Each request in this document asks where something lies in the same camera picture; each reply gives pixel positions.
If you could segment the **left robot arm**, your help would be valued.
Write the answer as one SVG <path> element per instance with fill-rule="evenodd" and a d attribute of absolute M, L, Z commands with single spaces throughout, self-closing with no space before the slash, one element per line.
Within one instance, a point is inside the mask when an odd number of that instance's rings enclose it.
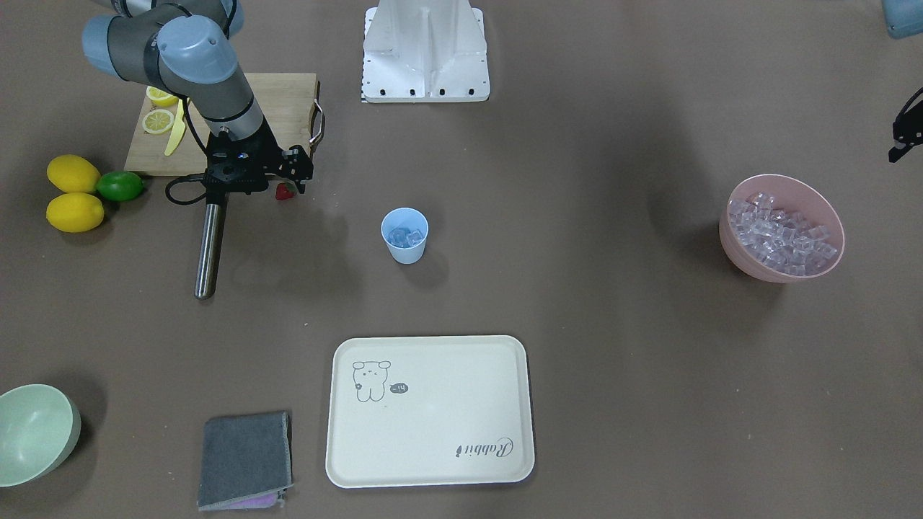
<path fill-rule="evenodd" d="M 883 1 L 884 20 L 888 35 L 894 40 L 909 38 L 922 32 L 921 1 Z M 922 89 L 918 88 L 904 102 L 891 123 L 893 147 L 888 151 L 892 164 L 922 144 Z"/>

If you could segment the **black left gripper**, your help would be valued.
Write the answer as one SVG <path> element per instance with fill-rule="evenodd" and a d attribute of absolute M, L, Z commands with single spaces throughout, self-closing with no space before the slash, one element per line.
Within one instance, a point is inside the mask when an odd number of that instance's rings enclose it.
<path fill-rule="evenodd" d="M 891 125 L 893 148 L 888 151 L 888 161 L 892 164 L 922 144 L 921 95 L 920 88 L 904 103 Z"/>

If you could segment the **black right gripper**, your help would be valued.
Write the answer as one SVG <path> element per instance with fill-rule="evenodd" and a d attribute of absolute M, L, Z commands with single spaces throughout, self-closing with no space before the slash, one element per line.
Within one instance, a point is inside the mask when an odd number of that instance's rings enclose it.
<path fill-rule="evenodd" d="M 206 145 L 206 160 L 207 205 L 226 206 L 228 193 L 263 192 L 268 189 L 271 175 L 292 181 L 303 194 L 304 184 L 314 174 L 309 152 L 301 145 L 283 150 L 266 120 L 253 135 L 237 141 L 227 131 L 211 135 Z"/>

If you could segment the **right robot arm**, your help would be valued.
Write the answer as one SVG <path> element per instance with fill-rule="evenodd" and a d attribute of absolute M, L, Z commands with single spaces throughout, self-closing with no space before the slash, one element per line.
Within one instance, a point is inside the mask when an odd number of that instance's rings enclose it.
<path fill-rule="evenodd" d="M 231 45 L 243 23 L 240 3 L 115 1 L 112 8 L 84 26 L 86 59 L 106 74 L 187 99 L 210 128 L 204 171 L 182 180 L 201 183 L 208 203 L 263 192 L 273 175 L 304 194 L 314 173 L 309 152 L 278 144 Z"/>

